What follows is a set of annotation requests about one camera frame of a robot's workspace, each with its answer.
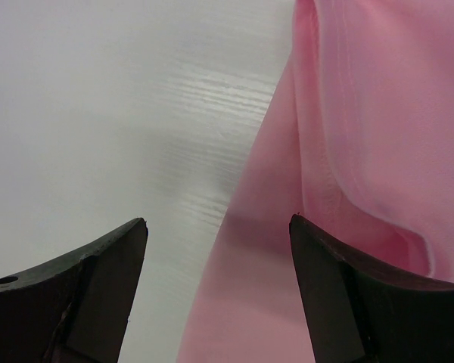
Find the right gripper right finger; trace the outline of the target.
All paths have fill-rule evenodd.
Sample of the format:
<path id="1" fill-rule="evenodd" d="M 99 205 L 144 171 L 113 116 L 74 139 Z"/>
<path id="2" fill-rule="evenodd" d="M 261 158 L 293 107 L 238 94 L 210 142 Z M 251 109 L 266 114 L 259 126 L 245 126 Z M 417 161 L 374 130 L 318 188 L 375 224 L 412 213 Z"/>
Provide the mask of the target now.
<path id="1" fill-rule="evenodd" d="M 299 215 L 289 233 L 317 362 L 454 362 L 454 283 L 387 264 Z"/>

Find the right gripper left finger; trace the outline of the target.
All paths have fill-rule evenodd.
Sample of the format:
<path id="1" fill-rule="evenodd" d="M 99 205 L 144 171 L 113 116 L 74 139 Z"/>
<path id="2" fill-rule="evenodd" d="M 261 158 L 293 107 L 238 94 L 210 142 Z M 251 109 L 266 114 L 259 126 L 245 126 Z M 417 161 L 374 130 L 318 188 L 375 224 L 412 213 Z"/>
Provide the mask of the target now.
<path id="1" fill-rule="evenodd" d="M 0 362 L 116 362 L 145 258 L 137 218 L 0 278 Z"/>

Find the pink t shirt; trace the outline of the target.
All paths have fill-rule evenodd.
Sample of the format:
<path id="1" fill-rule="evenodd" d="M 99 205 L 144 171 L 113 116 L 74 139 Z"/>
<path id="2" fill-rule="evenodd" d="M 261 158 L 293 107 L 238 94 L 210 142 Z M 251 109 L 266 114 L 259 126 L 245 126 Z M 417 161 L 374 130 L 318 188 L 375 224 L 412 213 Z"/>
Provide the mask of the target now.
<path id="1" fill-rule="evenodd" d="M 301 214 L 454 282 L 454 1 L 298 1 L 293 47 L 197 290 L 180 362 L 311 362 Z"/>

